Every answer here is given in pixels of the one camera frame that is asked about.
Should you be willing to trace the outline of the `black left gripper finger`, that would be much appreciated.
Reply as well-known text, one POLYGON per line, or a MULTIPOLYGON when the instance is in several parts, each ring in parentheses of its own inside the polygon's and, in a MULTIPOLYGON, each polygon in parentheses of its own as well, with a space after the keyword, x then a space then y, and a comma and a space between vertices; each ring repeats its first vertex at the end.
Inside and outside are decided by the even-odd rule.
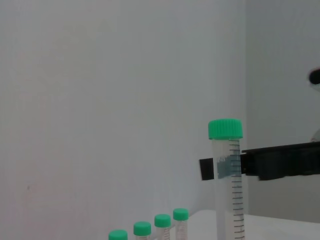
POLYGON ((214 161, 213 158, 204 158, 199 160, 200 173, 202 180, 214 179, 214 161))
POLYGON ((320 143, 263 147, 243 150, 241 173, 271 181, 291 176, 311 176, 320 173, 320 143))

